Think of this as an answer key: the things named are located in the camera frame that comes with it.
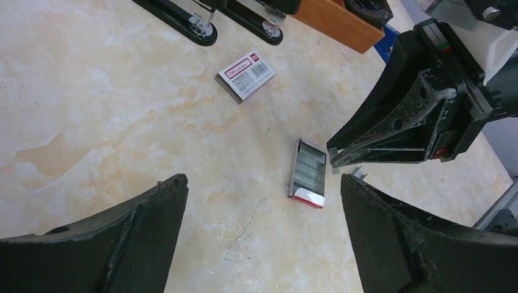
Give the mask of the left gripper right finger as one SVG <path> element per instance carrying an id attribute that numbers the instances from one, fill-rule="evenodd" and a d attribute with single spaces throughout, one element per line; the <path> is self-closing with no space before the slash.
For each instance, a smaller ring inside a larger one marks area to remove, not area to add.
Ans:
<path id="1" fill-rule="evenodd" d="M 516 292 L 517 237 L 460 225 L 353 175 L 341 200 L 364 292 Z"/>

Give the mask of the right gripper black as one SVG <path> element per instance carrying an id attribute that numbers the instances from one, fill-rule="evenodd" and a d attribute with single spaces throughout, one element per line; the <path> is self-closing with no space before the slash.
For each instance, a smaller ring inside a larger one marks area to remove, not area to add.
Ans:
<path id="1" fill-rule="evenodd" d="M 370 94 L 327 142 L 338 150 L 331 165 L 455 159 L 486 124 L 510 116 L 510 62 L 486 76 L 446 23 L 399 34 Z"/>

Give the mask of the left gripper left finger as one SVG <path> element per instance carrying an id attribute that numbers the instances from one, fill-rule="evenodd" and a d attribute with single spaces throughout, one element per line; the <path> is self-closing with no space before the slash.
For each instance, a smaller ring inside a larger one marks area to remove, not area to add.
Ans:
<path id="1" fill-rule="evenodd" d="M 184 174 L 77 222 L 1 240 L 2 292 L 163 292 L 188 199 Z"/>

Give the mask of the blue stapler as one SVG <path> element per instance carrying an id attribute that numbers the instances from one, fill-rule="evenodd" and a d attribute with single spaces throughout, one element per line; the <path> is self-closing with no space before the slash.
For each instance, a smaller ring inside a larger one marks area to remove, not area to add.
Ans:
<path id="1" fill-rule="evenodd" d="M 382 58 L 382 60 L 387 63 L 389 61 L 399 32 L 389 24 L 385 24 L 383 26 L 383 30 L 385 35 L 374 45 L 374 49 Z"/>

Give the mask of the tray of staple strips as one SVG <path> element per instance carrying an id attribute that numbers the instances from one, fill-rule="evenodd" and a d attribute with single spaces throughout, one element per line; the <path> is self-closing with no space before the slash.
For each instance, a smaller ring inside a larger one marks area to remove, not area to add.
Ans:
<path id="1" fill-rule="evenodd" d="M 323 208 L 326 161 L 326 151 L 308 140 L 298 139 L 294 145 L 288 196 L 313 208 Z"/>

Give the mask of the black stapler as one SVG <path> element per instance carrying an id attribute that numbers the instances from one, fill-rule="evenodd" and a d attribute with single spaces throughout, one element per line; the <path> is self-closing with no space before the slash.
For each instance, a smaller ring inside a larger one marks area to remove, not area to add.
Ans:
<path id="1" fill-rule="evenodd" d="M 224 8 L 217 10 L 270 45 L 279 45 L 283 40 L 282 30 L 254 11 L 250 4 L 227 1 Z"/>
<path id="2" fill-rule="evenodd" d="M 211 46 L 217 40 L 217 29 L 171 1 L 133 0 L 137 5 L 200 46 Z"/>

